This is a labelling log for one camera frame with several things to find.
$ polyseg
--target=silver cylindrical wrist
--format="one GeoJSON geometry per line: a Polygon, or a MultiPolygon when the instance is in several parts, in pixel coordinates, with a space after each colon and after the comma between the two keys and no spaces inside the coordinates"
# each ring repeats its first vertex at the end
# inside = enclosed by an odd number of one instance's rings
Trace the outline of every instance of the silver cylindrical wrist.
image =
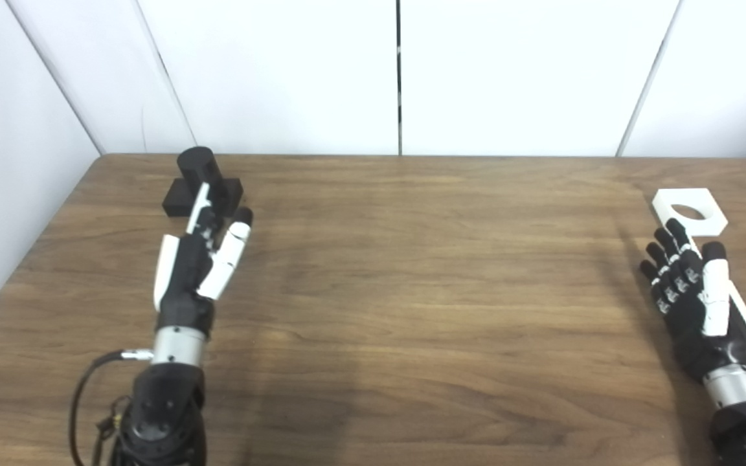
{"type": "Polygon", "coordinates": [[[746,402],[746,366],[729,364],[704,377],[704,387],[717,408],[746,402]]]}
{"type": "Polygon", "coordinates": [[[199,368],[206,344],[207,336],[195,328],[175,325],[163,327],[157,330],[154,337],[152,364],[178,362],[199,368]]]}

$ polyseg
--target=wooden table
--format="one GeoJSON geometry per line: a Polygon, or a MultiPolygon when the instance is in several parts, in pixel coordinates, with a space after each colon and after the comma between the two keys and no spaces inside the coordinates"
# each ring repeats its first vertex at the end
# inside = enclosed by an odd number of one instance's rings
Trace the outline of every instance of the wooden table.
{"type": "MultiPolygon", "coordinates": [[[[655,190],[706,186],[746,300],[746,160],[220,166],[255,222],[208,348],[210,464],[712,463],[705,391],[636,267],[655,190]]],[[[102,157],[3,289],[0,465],[70,464],[82,370],[151,345],[160,238],[186,223],[160,207],[175,175],[172,156],[102,157]]],[[[141,364],[92,380],[84,454],[141,364]]]]}

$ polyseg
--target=robotic hand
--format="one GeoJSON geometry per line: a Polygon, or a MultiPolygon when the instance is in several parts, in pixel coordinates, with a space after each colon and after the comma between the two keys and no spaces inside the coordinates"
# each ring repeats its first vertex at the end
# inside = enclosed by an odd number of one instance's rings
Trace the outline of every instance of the robotic hand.
{"type": "Polygon", "coordinates": [[[703,383],[718,410],[710,439],[722,466],[746,466],[746,306],[732,281],[725,248],[699,254],[678,220],[655,231],[640,263],[672,337],[675,360],[703,383]]]}
{"type": "Polygon", "coordinates": [[[213,301],[237,268],[252,223],[251,210],[238,209],[214,250],[223,222],[209,197],[203,183],[186,235],[163,237],[154,283],[153,359],[134,381],[111,464],[205,464],[201,360],[215,315],[213,301]]]}

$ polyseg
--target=black cylinder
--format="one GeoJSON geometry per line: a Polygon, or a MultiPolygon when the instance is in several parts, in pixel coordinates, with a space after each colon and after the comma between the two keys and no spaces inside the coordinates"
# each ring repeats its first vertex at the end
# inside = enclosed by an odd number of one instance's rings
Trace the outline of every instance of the black cylinder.
{"type": "Polygon", "coordinates": [[[198,194],[202,183],[209,183],[213,192],[223,186],[223,175],[220,174],[220,168],[210,148],[198,146],[183,151],[177,156],[177,167],[186,179],[186,185],[189,186],[192,197],[198,194]]]}

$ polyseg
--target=white wall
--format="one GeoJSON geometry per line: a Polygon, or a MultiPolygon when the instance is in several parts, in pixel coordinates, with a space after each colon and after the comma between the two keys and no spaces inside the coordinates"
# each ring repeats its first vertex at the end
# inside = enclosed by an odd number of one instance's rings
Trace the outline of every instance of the white wall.
{"type": "MultiPolygon", "coordinates": [[[[100,150],[398,152],[394,2],[139,2],[0,0],[0,286],[100,150]]],[[[746,156],[746,0],[642,104],[676,0],[401,3],[405,154],[746,156]]]]}
{"type": "Polygon", "coordinates": [[[0,0],[0,288],[97,157],[0,0]]]}
{"type": "Polygon", "coordinates": [[[613,156],[676,0],[402,0],[409,155],[613,156]]]}
{"type": "Polygon", "coordinates": [[[141,5],[198,144],[397,154],[394,2],[141,5]]]}
{"type": "Polygon", "coordinates": [[[103,153],[194,139],[134,0],[9,0],[103,153]]]}
{"type": "Polygon", "coordinates": [[[746,0],[684,0],[624,155],[746,157],[746,0]]]}

